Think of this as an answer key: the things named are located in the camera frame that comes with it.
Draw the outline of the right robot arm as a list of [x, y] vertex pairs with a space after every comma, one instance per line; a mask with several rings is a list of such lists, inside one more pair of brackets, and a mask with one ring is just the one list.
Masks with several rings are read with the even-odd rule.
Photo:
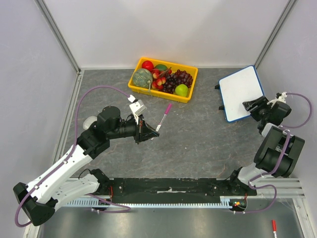
[[282, 125], [292, 111], [286, 103], [287, 96], [288, 93], [283, 92], [276, 94], [273, 100], [261, 96], [242, 103], [245, 110], [258, 122], [257, 128], [264, 140], [253, 163], [232, 172], [226, 186], [230, 194], [248, 193], [262, 179], [286, 178], [293, 172], [305, 140], [292, 135], [289, 128]]

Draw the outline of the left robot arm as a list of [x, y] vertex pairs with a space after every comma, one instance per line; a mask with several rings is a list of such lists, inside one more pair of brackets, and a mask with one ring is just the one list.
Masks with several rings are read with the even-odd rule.
[[71, 175], [90, 163], [110, 147], [112, 139], [133, 137], [136, 143], [158, 137], [159, 133], [148, 125], [142, 115], [130, 114], [123, 120], [120, 109], [105, 107], [97, 120], [81, 133], [74, 145], [52, 167], [29, 183], [19, 182], [13, 188], [19, 203], [15, 214], [18, 227], [19, 211], [23, 210], [29, 224], [39, 226], [49, 220], [64, 204], [87, 194], [103, 195], [110, 191], [110, 180], [94, 169], [83, 178], [65, 184]]

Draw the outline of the blue framed whiteboard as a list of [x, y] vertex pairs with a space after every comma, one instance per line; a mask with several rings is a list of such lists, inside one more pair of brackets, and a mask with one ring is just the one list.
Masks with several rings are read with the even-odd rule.
[[256, 68], [253, 65], [220, 79], [214, 88], [220, 91], [227, 122], [249, 117], [250, 113], [242, 103], [264, 95]]

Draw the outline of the purple capped whiteboard marker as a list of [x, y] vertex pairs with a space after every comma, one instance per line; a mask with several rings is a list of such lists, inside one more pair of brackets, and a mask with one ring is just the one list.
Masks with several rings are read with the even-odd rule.
[[166, 119], [166, 117], [167, 117], [167, 115], [168, 115], [168, 113], [169, 113], [171, 107], [172, 107], [172, 103], [169, 103], [168, 106], [167, 106], [167, 108], [165, 109], [164, 115], [163, 115], [163, 117], [162, 117], [160, 123], [157, 125], [156, 131], [159, 131], [159, 129], [160, 129], [160, 127], [162, 126], [164, 120]]

